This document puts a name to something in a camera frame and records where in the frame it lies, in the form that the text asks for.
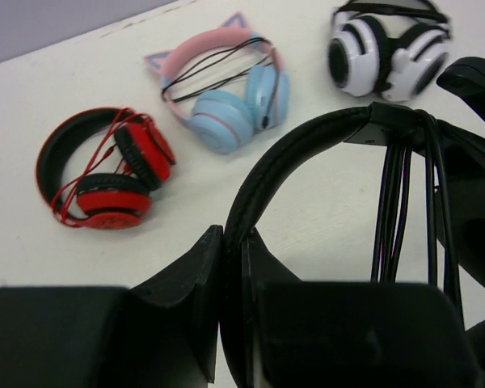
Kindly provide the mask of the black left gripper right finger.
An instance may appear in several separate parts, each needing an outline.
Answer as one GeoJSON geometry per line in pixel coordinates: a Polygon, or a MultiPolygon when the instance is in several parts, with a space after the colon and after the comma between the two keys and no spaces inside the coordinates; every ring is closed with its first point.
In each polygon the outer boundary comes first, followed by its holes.
{"type": "Polygon", "coordinates": [[[481,387],[449,299],[421,283],[308,281],[242,245],[246,387],[481,387]]]}

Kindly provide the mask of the black headset with microphone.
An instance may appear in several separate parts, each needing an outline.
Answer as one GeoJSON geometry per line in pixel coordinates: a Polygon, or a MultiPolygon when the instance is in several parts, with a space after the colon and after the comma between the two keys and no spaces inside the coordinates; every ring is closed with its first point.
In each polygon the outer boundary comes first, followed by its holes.
{"type": "Polygon", "coordinates": [[[421,283],[455,309],[482,372],[485,320],[463,326],[461,272],[485,288],[485,138],[429,112],[371,103],[330,112],[283,136],[255,164],[226,221],[221,257],[220,332],[232,377],[243,384],[245,318],[242,246],[284,181],[304,162],[330,154],[306,196],[286,204],[311,209],[339,250],[331,260],[362,277],[329,281],[421,283]]]}

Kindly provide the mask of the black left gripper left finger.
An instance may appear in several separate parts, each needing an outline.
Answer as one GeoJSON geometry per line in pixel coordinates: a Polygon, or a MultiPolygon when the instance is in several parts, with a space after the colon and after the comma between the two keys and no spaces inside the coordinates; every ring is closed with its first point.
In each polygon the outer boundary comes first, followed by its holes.
{"type": "Polygon", "coordinates": [[[223,230],[138,286],[0,287],[0,387],[206,387],[223,230]]]}

